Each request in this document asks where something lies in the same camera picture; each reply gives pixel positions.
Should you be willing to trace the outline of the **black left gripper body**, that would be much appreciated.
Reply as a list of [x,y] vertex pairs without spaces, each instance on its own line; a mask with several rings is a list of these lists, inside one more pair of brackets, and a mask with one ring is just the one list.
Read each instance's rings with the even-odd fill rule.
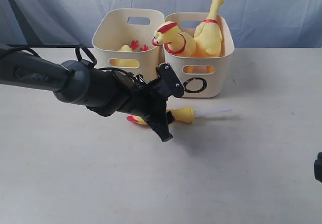
[[169,97],[156,87],[157,78],[147,82],[140,74],[127,73],[126,76],[132,80],[133,86],[130,88],[130,99],[125,103],[125,112],[141,117],[147,124],[151,120],[166,118],[169,125],[166,111]]

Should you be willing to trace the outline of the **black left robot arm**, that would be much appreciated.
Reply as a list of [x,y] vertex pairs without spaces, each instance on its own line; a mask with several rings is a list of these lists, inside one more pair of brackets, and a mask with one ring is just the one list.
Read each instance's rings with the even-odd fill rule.
[[115,112],[139,116],[162,141],[173,137],[167,100],[182,96],[184,89],[168,63],[156,67],[157,78],[147,82],[119,68],[96,68],[96,58],[83,45],[75,54],[76,60],[56,64],[29,47],[1,45],[1,83],[51,91],[61,102],[83,105],[104,117]]

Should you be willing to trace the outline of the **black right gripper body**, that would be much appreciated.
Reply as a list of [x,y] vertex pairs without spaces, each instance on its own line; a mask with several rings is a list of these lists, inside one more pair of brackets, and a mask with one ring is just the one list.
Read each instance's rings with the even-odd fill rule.
[[313,167],[315,179],[319,182],[322,182],[322,152],[317,154]]

